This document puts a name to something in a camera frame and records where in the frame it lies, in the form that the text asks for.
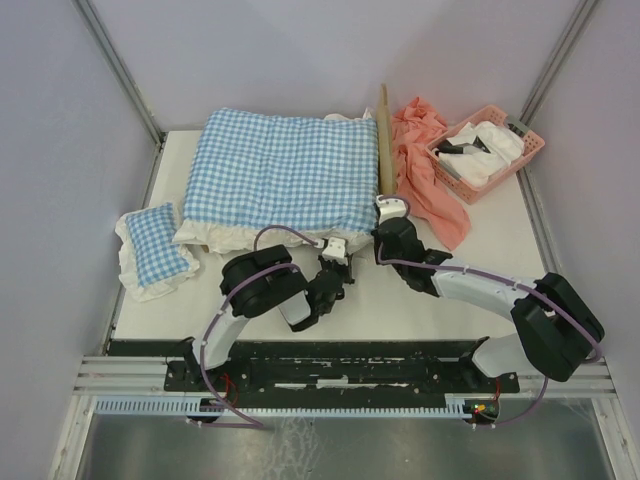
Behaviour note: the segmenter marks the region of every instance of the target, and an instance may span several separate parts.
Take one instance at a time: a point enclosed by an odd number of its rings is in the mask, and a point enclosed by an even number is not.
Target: white table
[[[170,132],[150,205],[184,196],[199,131]],[[515,177],[505,181],[476,205],[465,206],[471,231],[455,251],[469,264],[513,276],[541,277],[544,269],[520,187]],[[413,218],[425,247],[444,249],[429,225]],[[221,301],[222,266],[234,255],[192,249],[200,260],[196,276],[175,292],[145,303],[126,294],[113,338],[117,340],[182,339],[201,334]],[[319,270],[318,250],[291,249],[307,279]],[[355,285],[346,298],[317,325],[292,333],[278,309],[252,320],[244,340],[445,340],[502,336],[515,331],[507,320],[466,303],[433,298],[412,291],[392,267],[376,266],[368,246],[354,258]]]

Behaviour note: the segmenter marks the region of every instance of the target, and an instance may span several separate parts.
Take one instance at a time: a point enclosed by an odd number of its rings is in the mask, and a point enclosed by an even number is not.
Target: basket
[[[484,122],[486,120],[489,120],[495,125],[504,125],[511,131],[522,137],[522,139],[524,140],[524,152],[519,159],[511,163],[509,168],[494,174],[484,187],[476,188],[469,185],[464,179],[460,178],[457,172],[451,171],[450,169],[446,168],[446,165],[441,164],[438,160],[438,157],[436,157],[433,153],[433,149],[436,148],[443,140],[457,135],[458,132],[462,130],[462,127],[464,127],[467,123],[471,122],[474,125],[477,125],[478,123]],[[527,163],[529,163],[534,155],[538,153],[542,147],[544,147],[544,140],[542,140],[539,135],[536,135],[531,129],[529,129],[529,127],[524,125],[519,120],[507,115],[495,105],[488,105],[474,115],[471,115],[469,118],[459,123],[455,127],[447,130],[444,135],[441,135],[440,137],[430,142],[427,145],[427,155],[429,156],[431,164],[433,165],[433,169],[436,172],[436,177],[442,180],[451,190],[456,193],[456,195],[462,198],[465,202],[467,202],[468,204],[472,204],[477,202],[480,198],[485,196],[508,177],[510,177],[522,167],[524,167]]]

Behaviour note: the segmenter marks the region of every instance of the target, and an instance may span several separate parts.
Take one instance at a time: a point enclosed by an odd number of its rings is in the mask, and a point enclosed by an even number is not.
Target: white lace edge
[[[176,225],[180,225],[182,219],[180,207],[175,202],[163,202],[161,205],[164,205],[165,203],[171,203],[174,223]],[[118,252],[118,258],[120,260],[120,275],[118,278],[124,288],[127,289],[127,292],[129,292],[138,302],[146,302],[173,292],[178,288],[178,285],[184,283],[188,278],[191,278],[198,268],[200,268],[200,262],[193,257],[189,248],[186,245],[180,245],[178,247],[178,253],[189,264],[188,270],[160,280],[156,283],[152,283],[151,285],[147,285],[145,287],[140,286],[138,280],[138,269],[136,267],[136,253],[133,247],[133,241],[129,235],[126,218],[133,213],[139,213],[144,210],[126,213],[116,222],[116,234],[122,239],[122,247]]]
[[[236,250],[253,250],[253,241],[260,230],[246,227],[228,227],[215,223],[184,220],[182,226],[173,237],[173,243],[188,245],[206,245],[209,251],[229,253]],[[350,232],[335,228],[326,230],[300,232],[311,240],[318,242],[328,237],[344,238],[347,241],[347,252],[354,253],[371,243],[373,237],[369,233]],[[259,248],[273,247],[283,244],[295,247],[304,243],[286,230],[269,230],[260,237]]]

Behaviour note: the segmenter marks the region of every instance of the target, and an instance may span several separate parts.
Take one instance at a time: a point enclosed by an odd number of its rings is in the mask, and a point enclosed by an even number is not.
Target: pink towel
[[[391,119],[398,195],[409,200],[411,214],[431,224],[438,240],[455,249],[471,228],[469,215],[436,178],[426,145],[447,131],[440,114],[416,97]]]

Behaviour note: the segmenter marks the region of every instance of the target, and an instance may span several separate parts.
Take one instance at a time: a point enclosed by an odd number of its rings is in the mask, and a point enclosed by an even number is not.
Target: blue gingham comforter
[[[374,119],[209,118],[191,167],[184,220],[260,229],[369,233],[378,185]]]

